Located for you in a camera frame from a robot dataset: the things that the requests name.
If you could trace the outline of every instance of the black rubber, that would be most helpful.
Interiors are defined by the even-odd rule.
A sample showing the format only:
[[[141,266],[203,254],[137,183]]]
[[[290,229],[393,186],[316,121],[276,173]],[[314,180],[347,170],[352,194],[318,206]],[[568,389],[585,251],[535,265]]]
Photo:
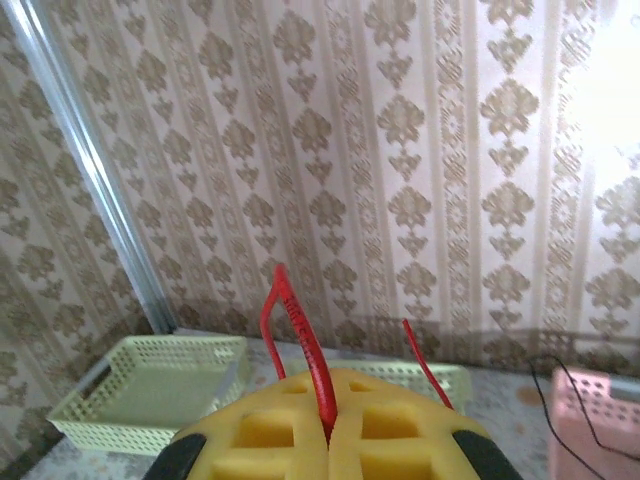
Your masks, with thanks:
[[[194,433],[164,447],[142,480],[186,480],[207,437]]]
[[[455,432],[453,438],[480,480],[522,480],[493,440],[469,430]]]

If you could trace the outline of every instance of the table surface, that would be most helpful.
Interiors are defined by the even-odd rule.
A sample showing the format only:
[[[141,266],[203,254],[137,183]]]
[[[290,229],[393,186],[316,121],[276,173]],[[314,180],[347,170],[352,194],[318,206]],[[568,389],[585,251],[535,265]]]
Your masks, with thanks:
[[[296,345],[278,343],[278,349],[283,360],[302,358],[302,350]],[[381,359],[329,349],[325,352],[327,358]],[[277,381],[261,340],[249,339],[249,358],[253,374],[247,393]],[[547,479],[548,428],[532,378],[481,368],[469,368],[469,372],[474,398],[466,406],[467,415],[489,431],[525,480]],[[548,394],[549,382],[544,380],[542,387]],[[141,455],[78,450],[65,437],[23,479],[139,480],[153,460]]]

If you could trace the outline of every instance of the red wire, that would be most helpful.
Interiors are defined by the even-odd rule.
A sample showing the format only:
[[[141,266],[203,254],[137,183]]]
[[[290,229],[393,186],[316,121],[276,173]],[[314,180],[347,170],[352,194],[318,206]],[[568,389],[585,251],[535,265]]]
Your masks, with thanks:
[[[327,361],[322,353],[322,348],[316,339],[313,328],[309,324],[309,320],[304,314],[302,307],[298,303],[298,299],[289,283],[287,278],[287,271],[282,264],[276,265],[273,275],[273,286],[267,296],[267,300],[262,308],[262,314],[260,315],[260,331],[262,337],[267,345],[273,364],[278,372],[278,378],[283,379],[286,377],[286,372],[278,354],[278,349],[271,336],[269,330],[269,316],[271,310],[275,305],[278,296],[282,299],[284,307],[287,310],[289,319],[293,325],[293,329],[296,332],[304,356],[307,359],[309,365],[309,371],[311,372],[311,379],[313,380],[313,387],[316,392],[316,401],[318,402],[318,411],[320,420],[324,427],[325,437],[327,444],[331,438],[331,431],[333,425],[336,422],[338,416],[338,407],[336,404],[336,395],[333,390],[333,383],[331,381],[331,374],[329,373],[329,367]]]
[[[418,348],[418,342],[416,342],[416,337],[413,335],[413,330],[411,330],[411,325],[409,325],[409,322],[407,321],[406,318],[402,321],[402,325],[404,326],[404,331],[407,332],[407,337],[409,337],[409,345],[411,345],[413,354],[415,355],[416,360],[418,360],[420,367],[422,367],[422,371],[429,379],[429,383],[431,383],[433,388],[438,393],[438,396],[440,397],[440,400],[442,400],[442,403],[444,403],[445,406],[449,407],[451,410],[454,410],[453,405],[451,405],[451,402],[449,401],[449,397],[447,397],[447,394],[438,383],[438,380],[433,375],[433,373],[431,373],[431,370],[427,366],[427,362],[424,361],[424,357],[422,356],[422,353]]]

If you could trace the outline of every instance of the plastic basket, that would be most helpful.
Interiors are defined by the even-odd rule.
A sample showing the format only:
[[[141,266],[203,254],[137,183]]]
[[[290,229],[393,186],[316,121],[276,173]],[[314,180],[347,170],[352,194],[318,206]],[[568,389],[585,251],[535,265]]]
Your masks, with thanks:
[[[329,359],[327,363],[330,368],[350,368],[372,377],[381,378],[389,383],[401,385],[440,402],[438,393],[431,386],[417,363]],[[303,359],[290,360],[285,362],[285,368],[288,374],[296,374],[308,370],[308,365]],[[473,397],[469,372],[457,365],[432,363],[429,364],[429,368],[438,379],[438,383],[446,392],[456,411],[464,414],[465,404]]]
[[[631,455],[640,455],[640,404],[612,399],[609,377],[600,372],[569,369],[576,381],[589,419],[603,445]],[[593,439],[576,398],[571,380],[563,370],[553,374],[554,429],[574,452],[605,478],[631,480],[640,478],[640,463],[600,448]],[[557,440],[549,440],[551,479],[597,478],[574,459]]]
[[[127,337],[103,363],[47,417],[78,448],[156,455],[237,400],[250,376],[243,337]]]

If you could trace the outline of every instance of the patterned wallpaper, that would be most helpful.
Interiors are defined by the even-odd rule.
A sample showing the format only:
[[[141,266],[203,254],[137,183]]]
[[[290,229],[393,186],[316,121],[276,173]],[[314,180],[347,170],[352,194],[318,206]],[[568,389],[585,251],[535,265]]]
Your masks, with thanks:
[[[0,13],[0,476],[19,478],[58,438],[50,408],[118,339],[148,328]]]
[[[581,89],[611,5],[95,0],[51,20],[183,325],[257,334],[284,262],[326,346],[408,355],[408,317],[433,358],[638,374],[639,148],[590,146]]]

